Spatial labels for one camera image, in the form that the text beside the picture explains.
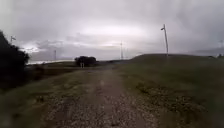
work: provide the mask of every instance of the utility pole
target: utility pole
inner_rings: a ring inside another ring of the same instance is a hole
[[[123,56],[123,47],[122,47],[122,41],[121,41],[121,60],[123,60],[124,56]]]
[[[54,50],[54,61],[56,61],[56,60],[57,60],[57,51]]]
[[[223,48],[223,40],[220,40],[220,43],[221,43],[221,50],[222,50],[222,48]]]
[[[13,40],[16,40],[16,38],[15,37],[13,37],[13,36],[11,36],[11,38],[10,38],[10,43],[12,44],[12,41]]]
[[[166,25],[163,25],[163,28],[161,28],[161,30],[164,30],[164,34],[165,34],[165,41],[166,41],[166,58],[168,59],[169,56],[169,47],[168,47],[168,40],[167,40],[167,33],[166,33]]]

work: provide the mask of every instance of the distant pole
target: distant pole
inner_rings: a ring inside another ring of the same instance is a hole
[[[166,41],[166,58],[168,59],[169,56],[169,47],[168,47],[168,40],[167,40],[167,33],[166,33],[166,25],[163,25],[163,28],[161,30],[164,30],[165,34],[165,41]]]
[[[223,40],[220,40],[220,43],[221,43],[221,50],[223,48]]]
[[[57,51],[54,50],[54,61],[56,61],[56,60],[57,60]]]
[[[220,40],[221,48],[223,48],[223,40]]]
[[[122,46],[122,41],[121,41],[121,60],[123,60],[124,56],[123,56],[123,46]]]

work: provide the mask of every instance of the gravel path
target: gravel path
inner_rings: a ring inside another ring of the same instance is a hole
[[[80,97],[55,101],[43,119],[43,128],[153,128],[152,115],[137,107],[111,68],[94,71]]]

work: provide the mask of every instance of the green hill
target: green hill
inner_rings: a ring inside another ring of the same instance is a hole
[[[212,57],[152,54],[120,67],[161,127],[223,127],[224,63]]]

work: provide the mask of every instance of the sky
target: sky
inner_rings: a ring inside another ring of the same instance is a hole
[[[219,48],[223,0],[0,0],[0,29],[32,61],[95,56],[119,59],[145,53]]]

